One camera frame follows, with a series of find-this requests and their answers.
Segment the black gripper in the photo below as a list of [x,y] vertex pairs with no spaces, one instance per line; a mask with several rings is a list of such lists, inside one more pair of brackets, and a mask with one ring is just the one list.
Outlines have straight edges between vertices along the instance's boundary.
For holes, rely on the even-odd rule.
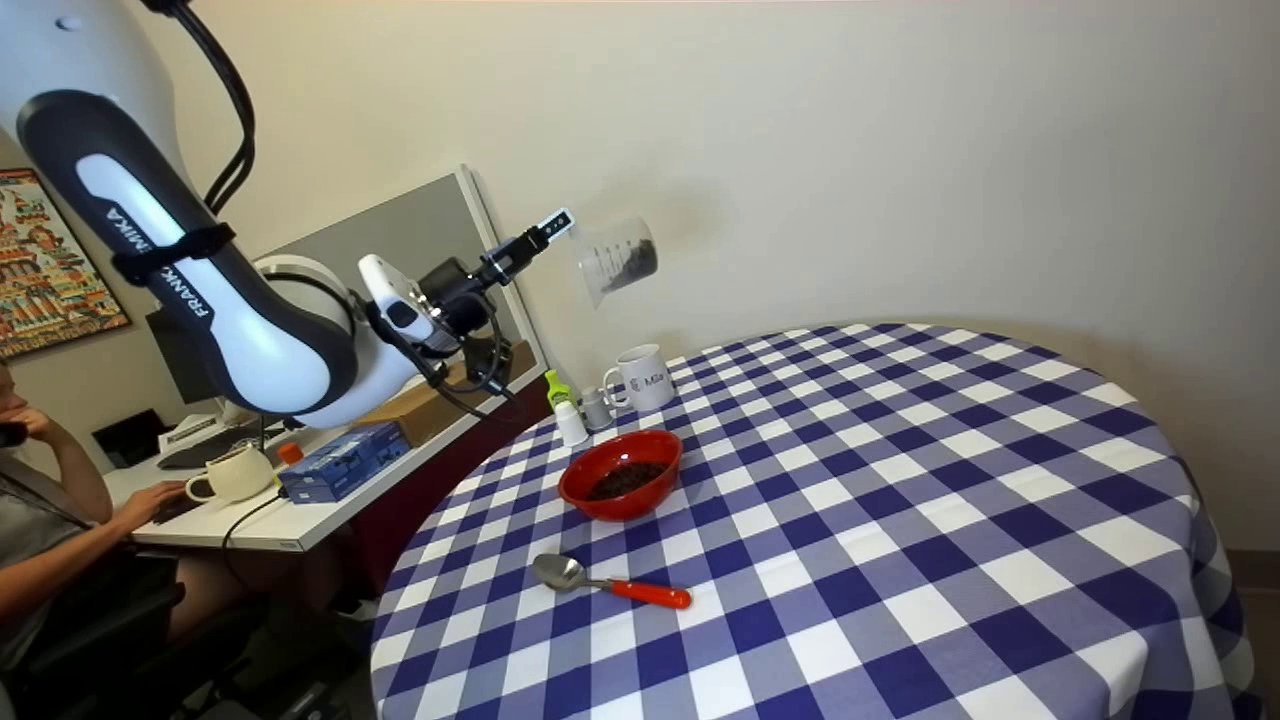
[[[577,217],[569,209],[557,209],[552,217],[545,217],[538,225],[524,227],[514,240],[501,242],[492,250],[492,263],[502,274],[524,272],[548,242],[557,242],[569,227],[577,225]],[[439,353],[456,353],[466,341],[492,341],[492,342],[506,342],[502,327],[501,327],[501,313],[487,298],[487,292],[462,272],[458,260],[439,260],[422,279],[419,292],[432,304],[432,348]]]

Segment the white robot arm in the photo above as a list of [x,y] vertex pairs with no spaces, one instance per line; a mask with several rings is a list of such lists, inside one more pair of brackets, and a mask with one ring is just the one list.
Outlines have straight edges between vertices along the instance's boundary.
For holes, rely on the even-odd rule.
[[197,193],[175,165],[170,85],[121,0],[0,0],[0,118],[58,198],[110,246],[110,268],[147,288],[225,400],[303,427],[351,424],[432,375],[487,324],[485,296],[512,284],[571,227],[558,209],[432,298],[368,250],[368,296],[333,288],[333,313],[281,296],[271,272],[220,218],[256,165],[243,77],[192,0],[142,0],[175,18],[225,85],[240,145]]

